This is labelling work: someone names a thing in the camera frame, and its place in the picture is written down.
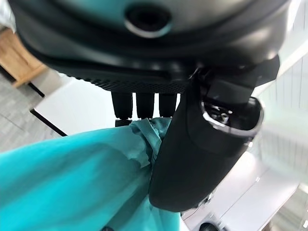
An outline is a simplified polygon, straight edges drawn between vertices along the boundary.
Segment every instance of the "gray carpet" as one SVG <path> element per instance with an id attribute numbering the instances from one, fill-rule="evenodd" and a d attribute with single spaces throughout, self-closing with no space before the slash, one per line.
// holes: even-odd
<path id="1" fill-rule="evenodd" d="M 15 89 L 0 74 L 0 152 L 60 137 L 29 112 L 41 100 L 29 86 Z"/>

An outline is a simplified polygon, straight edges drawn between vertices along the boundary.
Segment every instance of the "teal jacket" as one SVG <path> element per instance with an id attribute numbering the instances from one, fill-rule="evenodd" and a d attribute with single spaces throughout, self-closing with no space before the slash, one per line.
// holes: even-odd
<path id="1" fill-rule="evenodd" d="M 169 123 L 145 119 L 0 154 L 0 230 L 178 231 L 179 214 L 148 199 Z"/>

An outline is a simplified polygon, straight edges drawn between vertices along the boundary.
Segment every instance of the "wooden table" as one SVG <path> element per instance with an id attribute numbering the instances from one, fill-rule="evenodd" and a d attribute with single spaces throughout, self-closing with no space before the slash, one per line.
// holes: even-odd
<path id="1" fill-rule="evenodd" d="M 23 47 L 10 29 L 0 34 L 0 65 L 16 80 L 14 87 L 31 81 L 47 69 Z"/>

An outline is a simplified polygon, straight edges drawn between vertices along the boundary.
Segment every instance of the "ceiling light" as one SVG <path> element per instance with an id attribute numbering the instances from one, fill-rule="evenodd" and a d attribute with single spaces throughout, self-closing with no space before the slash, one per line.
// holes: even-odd
<path id="1" fill-rule="evenodd" d="M 308 227 L 308 220 L 305 220 L 303 227 L 306 229 Z"/>

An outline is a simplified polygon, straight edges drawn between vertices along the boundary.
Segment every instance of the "black circular hole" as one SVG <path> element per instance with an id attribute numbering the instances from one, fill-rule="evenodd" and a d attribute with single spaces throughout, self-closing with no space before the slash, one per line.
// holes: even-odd
<path id="1" fill-rule="evenodd" d="M 170 14 L 157 6 L 134 6 L 126 14 L 135 27 L 143 31 L 159 31 L 170 21 Z"/>
<path id="2" fill-rule="evenodd" d="M 218 231 L 218 228 L 211 223 L 203 223 L 199 231 Z"/>

